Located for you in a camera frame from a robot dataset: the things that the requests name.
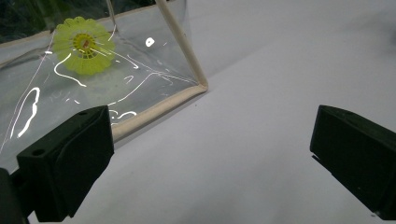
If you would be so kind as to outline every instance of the transparent plastic bag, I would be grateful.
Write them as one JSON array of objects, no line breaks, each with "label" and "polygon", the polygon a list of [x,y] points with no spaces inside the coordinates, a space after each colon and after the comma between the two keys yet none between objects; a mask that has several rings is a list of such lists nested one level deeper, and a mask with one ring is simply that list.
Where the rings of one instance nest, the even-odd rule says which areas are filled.
[{"label": "transparent plastic bag", "polygon": [[41,6],[31,30],[1,24],[0,166],[10,172],[19,152],[79,111],[108,105],[117,141],[207,89],[179,27],[189,28],[186,0],[65,2]]}]

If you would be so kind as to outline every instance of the gray surface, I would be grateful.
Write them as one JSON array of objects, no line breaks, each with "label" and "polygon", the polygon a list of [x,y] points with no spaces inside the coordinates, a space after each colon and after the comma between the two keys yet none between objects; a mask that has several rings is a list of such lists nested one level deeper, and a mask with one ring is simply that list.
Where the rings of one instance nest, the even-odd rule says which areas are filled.
[{"label": "gray surface", "polygon": [[396,1],[189,9],[210,92],[123,142],[64,223],[383,223],[309,142],[320,104],[396,131]]}]

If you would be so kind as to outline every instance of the white table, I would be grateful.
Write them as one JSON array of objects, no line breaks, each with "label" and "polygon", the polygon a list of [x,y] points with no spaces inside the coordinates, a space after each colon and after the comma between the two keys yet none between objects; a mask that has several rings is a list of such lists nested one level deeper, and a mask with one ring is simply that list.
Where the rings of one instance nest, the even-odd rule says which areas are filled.
[{"label": "white table", "polygon": [[119,143],[64,223],[384,223],[309,143],[319,105],[396,131],[396,1],[196,0],[189,10],[210,91]]}]

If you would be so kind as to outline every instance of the yellow plastic toy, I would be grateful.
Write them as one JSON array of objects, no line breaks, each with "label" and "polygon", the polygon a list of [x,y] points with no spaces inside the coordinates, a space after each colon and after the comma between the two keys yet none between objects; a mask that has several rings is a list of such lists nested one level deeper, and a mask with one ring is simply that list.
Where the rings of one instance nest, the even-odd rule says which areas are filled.
[{"label": "yellow plastic toy", "polygon": [[52,49],[67,69],[93,75],[111,65],[115,45],[102,24],[75,17],[59,24],[55,32]]}]

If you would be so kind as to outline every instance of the yellow flower center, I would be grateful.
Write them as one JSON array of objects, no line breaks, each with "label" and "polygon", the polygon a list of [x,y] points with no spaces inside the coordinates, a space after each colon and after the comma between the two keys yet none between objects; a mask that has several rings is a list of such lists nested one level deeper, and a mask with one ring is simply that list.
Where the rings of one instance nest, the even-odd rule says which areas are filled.
[{"label": "yellow flower center", "polygon": [[91,59],[97,55],[94,50],[96,44],[91,35],[77,34],[73,38],[73,46],[78,51],[78,57],[80,58]]}]

